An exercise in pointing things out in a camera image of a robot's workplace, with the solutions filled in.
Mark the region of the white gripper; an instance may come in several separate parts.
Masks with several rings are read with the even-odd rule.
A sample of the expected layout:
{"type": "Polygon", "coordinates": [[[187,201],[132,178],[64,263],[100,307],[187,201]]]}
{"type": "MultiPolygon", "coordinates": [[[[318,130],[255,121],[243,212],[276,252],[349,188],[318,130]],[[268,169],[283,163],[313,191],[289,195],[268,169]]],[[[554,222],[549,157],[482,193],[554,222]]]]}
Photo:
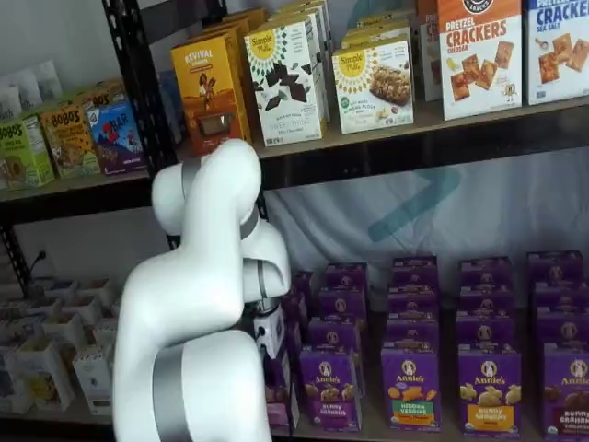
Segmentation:
{"type": "Polygon", "coordinates": [[[263,355],[275,359],[284,339],[284,318],[281,308],[258,312],[253,320],[256,344],[263,355]]]}

